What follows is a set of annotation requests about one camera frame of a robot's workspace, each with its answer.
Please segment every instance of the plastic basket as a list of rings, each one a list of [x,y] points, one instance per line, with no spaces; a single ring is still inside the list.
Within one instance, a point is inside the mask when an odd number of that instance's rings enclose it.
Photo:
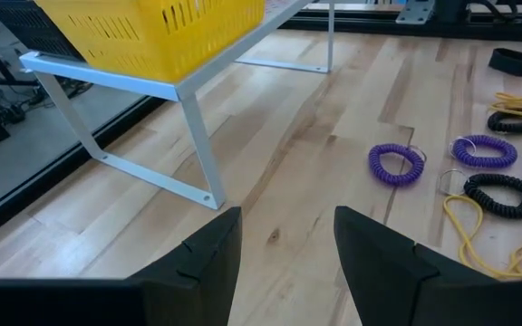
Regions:
[[[0,21],[28,49],[78,60],[83,59],[45,12],[33,1],[0,0]]]
[[[265,0],[36,0],[94,68],[178,82],[263,19]]]

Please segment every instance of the wooden floor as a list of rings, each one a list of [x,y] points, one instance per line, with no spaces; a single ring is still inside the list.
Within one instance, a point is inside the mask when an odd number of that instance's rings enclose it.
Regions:
[[[495,92],[522,95],[522,79],[488,68],[498,46],[522,50],[522,43],[336,34],[328,76],[235,64],[201,90],[224,208],[245,211],[230,325],[360,324],[334,244],[337,205],[456,259],[460,240],[442,212],[437,178],[460,168],[446,150],[452,139],[490,134],[486,107]],[[280,31],[248,55],[319,63],[325,51],[325,34]],[[522,136],[507,139],[519,159],[502,172],[522,178]],[[428,155],[415,185],[386,187],[370,174],[368,151],[387,142]],[[155,111],[111,150],[205,186],[178,105]],[[384,165],[408,168],[392,157]],[[473,211],[454,208],[470,228]],[[217,214],[88,162],[0,228],[0,277],[125,277]],[[475,244],[503,268],[522,244],[522,221],[487,215]]]

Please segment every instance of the black rubber ring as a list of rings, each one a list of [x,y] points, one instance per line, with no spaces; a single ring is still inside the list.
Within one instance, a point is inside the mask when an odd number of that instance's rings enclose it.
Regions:
[[[522,122],[503,122],[505,119],[522,120],[522,117],[505,112],[495,112],[488,117],[487,127],[497,132],[522,133]]]
[[[488,66],[513,76],[522,77],[522,52],[497,48],[493,50]]]
[[[518,206],[508,206],[497,203],[493,198],[479,189],[481,186],[509,187],[522,193],[521,179],[500,174],[481,173],[469,178],[464,184],[464,192],[490,213],[509,219],[522,219],[522,201]]]

